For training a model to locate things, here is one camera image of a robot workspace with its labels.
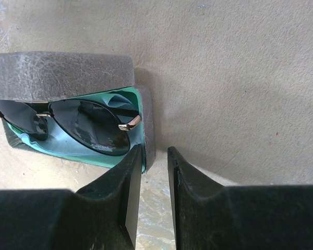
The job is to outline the green lined glasses case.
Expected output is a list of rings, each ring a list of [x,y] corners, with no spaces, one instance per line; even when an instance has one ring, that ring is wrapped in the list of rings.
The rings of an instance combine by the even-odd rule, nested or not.
[[[129,56],[43,51],[0,54],[0,99],[46,102],[113,90],[137,97],[148,171],[155,161],[152,96],[146,85],[136,83]]]

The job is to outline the aviator sunglasses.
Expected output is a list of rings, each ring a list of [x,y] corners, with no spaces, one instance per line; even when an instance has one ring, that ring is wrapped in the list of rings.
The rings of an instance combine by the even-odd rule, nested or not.
[[[128,153],[128,131],[141,123],[136,110],[110,108],[82,99],[44,104],[0,100],[0,118],[26,134],[32,142],[49,142],[48,121],[53,120],[70,139],[109,156]]]

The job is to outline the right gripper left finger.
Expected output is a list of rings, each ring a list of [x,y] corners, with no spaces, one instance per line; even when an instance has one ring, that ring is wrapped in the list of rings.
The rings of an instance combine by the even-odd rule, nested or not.
[[[76,192],[0,190],[0,249],[134,249],[141,145]]]

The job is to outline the light blue cleaning cloth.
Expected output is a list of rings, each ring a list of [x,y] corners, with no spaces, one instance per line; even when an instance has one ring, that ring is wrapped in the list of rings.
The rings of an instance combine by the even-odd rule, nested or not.
[[[82,99],[104,104],[110,108],[121,108],[127,110],[135,110],[132,103],[118,94],[92,94],[88,96],[75,97],[71,99]],[[49,142],[32,142],[31,139],[21,131],[18,136],[24,143],[30,147],[47,154],[67,155],[75,157],[101,157],[103,154],[92,151],[73,139],[70,139],[62,129],[55,124],[53,120],[49,120],[50,140]]]

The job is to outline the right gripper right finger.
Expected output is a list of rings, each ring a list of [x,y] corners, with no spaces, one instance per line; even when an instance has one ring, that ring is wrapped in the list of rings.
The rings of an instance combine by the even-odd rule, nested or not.
[[[224,186],[167,150],[177,249],[313,249],[313,185]]]

